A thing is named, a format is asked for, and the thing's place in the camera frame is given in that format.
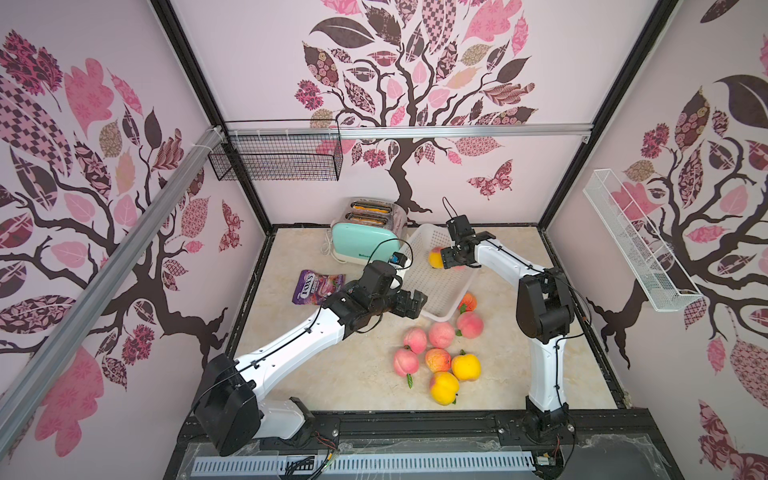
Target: wire basket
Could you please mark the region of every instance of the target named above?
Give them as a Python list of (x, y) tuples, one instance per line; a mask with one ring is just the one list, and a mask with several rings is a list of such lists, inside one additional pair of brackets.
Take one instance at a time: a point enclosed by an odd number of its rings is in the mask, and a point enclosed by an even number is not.
[(343, 154), (336, 121), (309, 122), (310, 128), (249, 128), (230, 131), (230, 143), (208, 154), (219, 180), (237, 180), (243, 171), (251, 180), (338, 180)]
[[(595, 170), (584, 195), (603, 220), (619, 250), (658, 312), (677, 312), (703, 297), (699, 288), (662, 240), (655, 223), (610, 168)], [(628, 200), (622, 207), (617, 197)]]

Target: wall shelf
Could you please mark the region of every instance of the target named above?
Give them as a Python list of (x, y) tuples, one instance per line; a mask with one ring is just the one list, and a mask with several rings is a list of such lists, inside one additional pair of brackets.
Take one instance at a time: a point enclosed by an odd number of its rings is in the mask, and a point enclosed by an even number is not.
[(672, 247), (661, 239), (655, 223), (648, 219), (610, 168), (592, 173), (584, 195), (603, 220), (656, 311), (677, 312), (703, 296), (677, 261)]

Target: white plastic basket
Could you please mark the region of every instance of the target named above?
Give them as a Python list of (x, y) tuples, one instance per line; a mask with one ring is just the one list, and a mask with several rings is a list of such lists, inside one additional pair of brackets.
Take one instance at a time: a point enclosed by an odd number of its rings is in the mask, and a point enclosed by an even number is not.
[[(458, 308), (478, 269), (454, 267), (444, 270), (429, 265), (431, 249), (453, 244), (447, 228), (424, 224), (413, 232), (408, 243), (413, 247), (413, 263), (405, 274), (402, 288), (419, 290), (427, 295), (422, 315), (436, 322), (445, 322)], [(410, 257), (407, 245), (400, 251)]]

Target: tree branch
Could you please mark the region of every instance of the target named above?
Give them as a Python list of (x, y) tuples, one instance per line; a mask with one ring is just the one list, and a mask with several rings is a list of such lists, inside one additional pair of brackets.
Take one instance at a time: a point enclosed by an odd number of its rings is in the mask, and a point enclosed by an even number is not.
[(51, 270), (50, 268), (46, 267), (43, 264), (42, 254), (43, 251), (48, 248), (47, 243), (53, 240), (51, 236), (47, 236), (45, 240), (43, 240), (43, 243), (38, 245), (35, 248), (35, 255), (30, 256), (26, 253), (7, 253), (5, 255), (0, 255), (0, 261), (21, 261), (21, 262), (29, 262), (32, 265), (35, 266), (40, 272), (45, 275), (49, 280), (53, 280), (56, 278), (65, 278), (69, 280), (70, 282), (74, 283), (75, 285), (79, 286), (83, 290), (85, 290), (85, 287), (88, 286), (88, 282), (80, 278), (79, 276), (75, 275), (74, 272), (72, 272), (69, 269), (66, 270)]

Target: black cable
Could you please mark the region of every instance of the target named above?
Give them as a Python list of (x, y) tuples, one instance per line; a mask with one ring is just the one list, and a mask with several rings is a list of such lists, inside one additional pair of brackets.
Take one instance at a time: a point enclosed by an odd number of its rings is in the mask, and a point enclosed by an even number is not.
[[(393, 240), (398, 240), (398, 241), (403, 242), (405, 245), (408, 245), (408, 250), (411, 250), (411, 265), (413, 265), (413, 247), (411, 247), (411, 244), (408, 243), (407, 241), (403, 240), (402, 238), (388, 238), (388, 239), (386, 239), (386, 240), (384, 240), (382, 242), (379, 242), (379, 244), (376, 245), (376, 248), (373, 249), (373, 252), (371, 252), (371, 256), (368, 257), (368, 261), (366, 262), (366, 265), (371, 263), (371, 259), (373, 258), (373, 255), (376, 253), (376, 251), (379, 249), (379, 247), (382, 246), (382, 244), (387, 243), (387, 242), (391, 242)], [(409, 268), (411, 265), (401, 266), (400, 268), (398, 268), (397, 266), (394, 266), (394, 268), (395, 268), (395, 270), (405, 270), (406, 268)]]

